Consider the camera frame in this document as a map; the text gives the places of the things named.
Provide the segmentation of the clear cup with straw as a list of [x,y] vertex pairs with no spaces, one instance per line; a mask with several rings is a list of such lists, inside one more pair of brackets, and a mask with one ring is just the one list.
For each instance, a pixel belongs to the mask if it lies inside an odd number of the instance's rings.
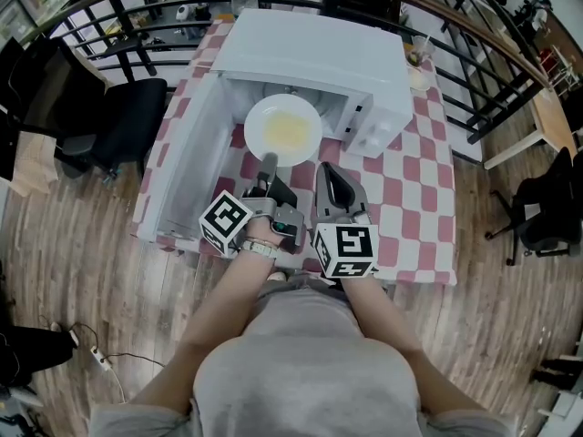
[[411,44],[405,49],[406,61],[410,66],[419,67],[435,51],[432,36],[413,36]]

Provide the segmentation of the wooden desk with white frame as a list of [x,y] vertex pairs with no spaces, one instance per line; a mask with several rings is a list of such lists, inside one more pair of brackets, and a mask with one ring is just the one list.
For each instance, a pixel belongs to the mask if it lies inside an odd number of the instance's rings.
[[506,162],[539,141],[544,141],[557,152],[566,148],[572,158],[578,153],[564,110],[553,89],[544,88],[529,103],[535,120],[535,130],[484,164],[489,170]]

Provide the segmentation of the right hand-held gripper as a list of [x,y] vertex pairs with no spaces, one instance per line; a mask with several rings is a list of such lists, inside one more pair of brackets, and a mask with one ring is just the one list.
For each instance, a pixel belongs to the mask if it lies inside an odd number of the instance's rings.
[[322,162],[316,174],[317,215],[351,215],[318,223],[312,246],[326,279],[360,279],[368,276],[378,261],[378,226],[367,212],[367,197],[361,183],[346,169]]

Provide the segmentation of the beige tablecloth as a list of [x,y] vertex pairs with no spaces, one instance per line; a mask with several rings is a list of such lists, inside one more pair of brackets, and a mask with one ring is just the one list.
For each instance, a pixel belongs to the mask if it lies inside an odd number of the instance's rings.
[[54,138],[21,132],[9,187],[21,197],[33,191],[48,194],[51,183],[58,180],[55,149]]

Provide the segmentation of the white microwave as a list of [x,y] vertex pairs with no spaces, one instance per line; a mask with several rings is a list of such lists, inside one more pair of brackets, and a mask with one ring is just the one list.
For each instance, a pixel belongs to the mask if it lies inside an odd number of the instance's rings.
[[322,15],[246,9],[215,21],[187,66],[151,150],[132,231],[194,249],[234,128],[278,93],[306,98],[325,137],[377,158],[413,116],[399,36]]

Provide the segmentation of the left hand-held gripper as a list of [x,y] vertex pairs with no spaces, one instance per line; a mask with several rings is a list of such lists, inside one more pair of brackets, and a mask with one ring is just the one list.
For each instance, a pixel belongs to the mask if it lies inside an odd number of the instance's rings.
[[297,196],[277,177],[278,156],[267,153],[261,161],[254,188],[241,198],[223,190],[199,218],[202,237],[223,257],[242,245],[244,227],[254,218],[266,218],[271,230],[282,237],[281,248],[300,252],[304,241],[304,216]]

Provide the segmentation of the person's left forearm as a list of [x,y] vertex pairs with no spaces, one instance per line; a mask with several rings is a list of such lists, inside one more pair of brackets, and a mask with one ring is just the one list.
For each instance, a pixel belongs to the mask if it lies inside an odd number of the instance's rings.
[[274,260],[243,250],[191,317],[180,344],[211,351],[243,332]]

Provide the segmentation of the black office chair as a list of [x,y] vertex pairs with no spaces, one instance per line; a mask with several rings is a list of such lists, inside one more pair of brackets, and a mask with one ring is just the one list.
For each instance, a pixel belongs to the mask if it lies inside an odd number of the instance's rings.
[[166,110],[161,78],[109,85],[60,38],[38,38],[8,79],[16,105],[8,118],[21,131],[51,137],[61,157],[118,175],[122,164],[145,168]]
[[510,222],[502,229],[487,232],[492,240],[510,231],[512,255],[506,264],[516,264],[519,245],[526,257],[539,258],[580,254],[583,246],[583,149],[575,156],[561,148],[548,171],[537,178],[524,179],[507,201],[497,190],[490,195],[501,204]]

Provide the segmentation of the white power strip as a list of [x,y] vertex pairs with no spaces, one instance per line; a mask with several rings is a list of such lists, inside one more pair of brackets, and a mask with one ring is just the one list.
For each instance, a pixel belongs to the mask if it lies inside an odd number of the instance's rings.
[[90,352],[104,371],[110,371],[112,369],[111,362],[107,358],[107,355],[104,354],[97,345],[92,346]]

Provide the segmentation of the black railing with wooden top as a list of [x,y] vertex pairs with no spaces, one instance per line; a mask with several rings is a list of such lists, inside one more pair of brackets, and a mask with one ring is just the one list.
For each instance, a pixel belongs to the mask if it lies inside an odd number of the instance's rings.
[[[264,9],[376,26],[429,51],[448,124],[476,143],[548,85],[496,0],[259,0]],[[0,0],[0,45],[61,36],[126,80],[183,66],[230,0]]]

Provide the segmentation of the person's right forearm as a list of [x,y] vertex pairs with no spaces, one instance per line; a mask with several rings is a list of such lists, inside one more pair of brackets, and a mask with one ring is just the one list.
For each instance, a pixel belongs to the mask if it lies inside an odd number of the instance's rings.
[[378,279],[342,279],[343,290],[363,334],[405,357],[423,355],[421,341]]

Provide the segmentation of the small white bowl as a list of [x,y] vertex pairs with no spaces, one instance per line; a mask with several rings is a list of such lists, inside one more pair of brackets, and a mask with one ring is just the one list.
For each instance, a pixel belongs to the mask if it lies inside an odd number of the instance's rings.
[[409,66],[407,68],[407,72],[409,76],[410,88],[420,92],[426,92],[431,87],[428,79],[420,69]]

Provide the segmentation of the red white checkered tablecloth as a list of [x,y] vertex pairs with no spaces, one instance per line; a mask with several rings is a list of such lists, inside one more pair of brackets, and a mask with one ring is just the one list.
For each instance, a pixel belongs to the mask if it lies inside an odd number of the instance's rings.
[[[198,237],[177,229],[163,229],[156,213],[157,193],[167,188],[163,168],[187,150],[180,129],[194,122],[193,97],[199,82],[224,43],[233,23],[214,21],[190,61],[171,98],[150,153],[146,175],[130,227],[133,236],[180,249],[215,255],[217,251]],[[306,162],[278,171],[298,197],[301,211],[313,216],[316,168],[329,161],[358,179],[370,202],[372,221],[380,231],[376,277],[387,281],[455,285],[455,180],[452,149],[445,128],[443,99],[431,62],[422,67],[430,88],[414,95],[414,115],[404,131],[378,158],[362,158],[342,150],[336,139],[326,138]]]

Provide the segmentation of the white plate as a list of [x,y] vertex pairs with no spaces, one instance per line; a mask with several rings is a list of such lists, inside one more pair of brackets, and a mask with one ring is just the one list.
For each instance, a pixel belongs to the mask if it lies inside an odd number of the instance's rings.
[[[311,136],[305,147],[296,150],[273,150],[266,145],[263,129],[267,116],[274,111],[301,116],[311,123]],[[265,97],[250,110],[244,122],[244,137],[247,148],[257,159],[263,159],[267,153],[274,153],[278,156],[279,167],[290,168],[308,160],[319,149],[322,141],[322,120],[308,101],[289,94],[272,95]]]

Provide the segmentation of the person's grey shirt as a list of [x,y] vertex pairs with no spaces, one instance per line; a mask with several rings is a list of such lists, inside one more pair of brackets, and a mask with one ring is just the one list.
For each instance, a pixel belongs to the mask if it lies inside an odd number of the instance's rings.
[[90,437],[515,437],[485,411],[434,417],[394,348],[361,333],[349,304],[323,285],[270,285],[244,333],[201,364],[188,415],[101,405]]

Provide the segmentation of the person's left hand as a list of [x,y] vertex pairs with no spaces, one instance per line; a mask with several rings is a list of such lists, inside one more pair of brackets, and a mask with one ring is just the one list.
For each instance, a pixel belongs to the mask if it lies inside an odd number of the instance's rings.
[[248,238],[267,241],[276,246],[281,243],[281,236],[271,230],[271,223],[268,219],[252,219],[247,225],[246,235]]

